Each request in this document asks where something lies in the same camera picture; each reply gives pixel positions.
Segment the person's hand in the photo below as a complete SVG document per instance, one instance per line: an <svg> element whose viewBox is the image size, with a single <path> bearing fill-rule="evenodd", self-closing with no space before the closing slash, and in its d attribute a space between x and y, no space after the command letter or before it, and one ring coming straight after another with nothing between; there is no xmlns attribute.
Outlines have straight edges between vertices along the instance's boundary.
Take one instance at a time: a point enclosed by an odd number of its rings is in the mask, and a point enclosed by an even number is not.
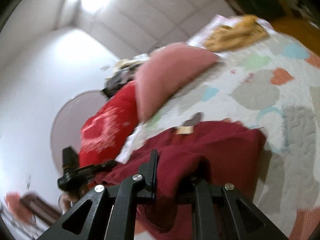
<svg viewBox="0 0 320 240"><path fill-rule="evenodd" d="M64 215L78 200L79 198L71 193L62 193L58 200L62 214Z"/></svg>

